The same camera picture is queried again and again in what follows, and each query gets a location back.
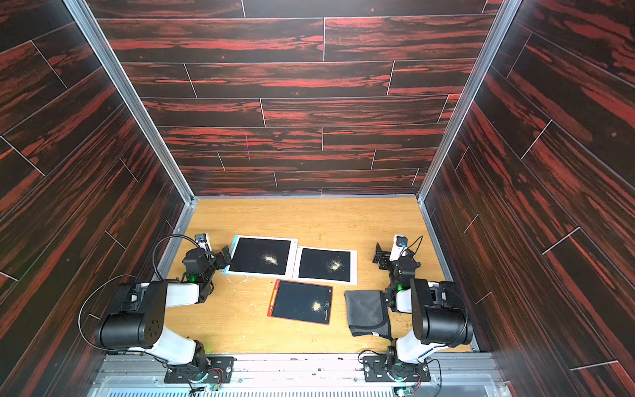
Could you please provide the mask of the grey microfibre cloth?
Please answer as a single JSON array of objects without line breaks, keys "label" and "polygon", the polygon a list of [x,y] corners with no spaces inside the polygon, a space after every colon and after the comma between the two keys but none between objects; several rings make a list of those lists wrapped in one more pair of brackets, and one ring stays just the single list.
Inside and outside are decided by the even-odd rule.
[{"label": "grey microfibre cloth", "polygon": [[345,292],[347,322],[353,337],[372,335],[392,339],[390,316],[381,290]]}]

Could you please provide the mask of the red drawing tablet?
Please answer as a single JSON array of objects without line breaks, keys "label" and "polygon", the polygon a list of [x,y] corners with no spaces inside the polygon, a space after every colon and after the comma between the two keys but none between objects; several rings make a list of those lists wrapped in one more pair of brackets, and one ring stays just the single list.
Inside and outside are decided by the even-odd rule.
[{"label": "red drawing tablet", "polygon": [[278,280],[268,316],[312,324],[330,323],[332,286]]}]

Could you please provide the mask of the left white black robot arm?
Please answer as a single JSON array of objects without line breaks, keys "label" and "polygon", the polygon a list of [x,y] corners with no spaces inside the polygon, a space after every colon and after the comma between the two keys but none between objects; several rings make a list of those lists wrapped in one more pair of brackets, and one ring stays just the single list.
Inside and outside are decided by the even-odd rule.
[{"label": "left white black robot arm", "polygon": [[220,253],[197,247],[183,260],[181,281],[120,284],[94,333],[98,348],[114,352],[140,352],[165,365],[168,384],[228,383],[234,359],[214,358],[204,345],[182,337],[165,326],[169,308],[203,304],[213,292],[216,271],[232,263],[228,247]]}]

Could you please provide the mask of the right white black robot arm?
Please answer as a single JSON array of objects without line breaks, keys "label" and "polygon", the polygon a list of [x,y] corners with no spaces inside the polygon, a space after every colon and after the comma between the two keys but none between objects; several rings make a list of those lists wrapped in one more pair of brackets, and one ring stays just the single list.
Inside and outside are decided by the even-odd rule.
[{"label": "right white black robot arm", "polygon": [[373,263],[389,273],[383,293],[384,307],[410,314],[412,328],[392,341],[386,353],[363,358],[368,382],[429,382],[427,359],[449,347],[468,345],[473,327],[466,303],[451,281],[427,281],[416,277],[421,264],[407,239],[397,236],[390,251],[375,247]]}]

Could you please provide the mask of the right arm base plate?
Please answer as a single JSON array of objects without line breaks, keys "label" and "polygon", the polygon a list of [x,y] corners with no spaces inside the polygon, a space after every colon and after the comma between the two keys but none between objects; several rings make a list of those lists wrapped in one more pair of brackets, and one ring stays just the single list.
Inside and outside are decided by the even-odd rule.
[{"label": "right arm base plate", "polygon": [[358,357],[366,382],[372,383],[418,383],[430,382],[428,366],[397,360],[385,354],[364,352]]}]

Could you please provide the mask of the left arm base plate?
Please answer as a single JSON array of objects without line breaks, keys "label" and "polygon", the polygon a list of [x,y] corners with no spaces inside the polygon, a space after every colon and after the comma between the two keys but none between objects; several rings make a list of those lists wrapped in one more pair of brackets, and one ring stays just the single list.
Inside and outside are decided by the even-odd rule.
[{"label": "left arm base plate", "polygon": [[168,365],[164,382],[168,385],[220,385],[231,381],[236,358],[232,356],[207,356],[201,367],[193,363]]}]

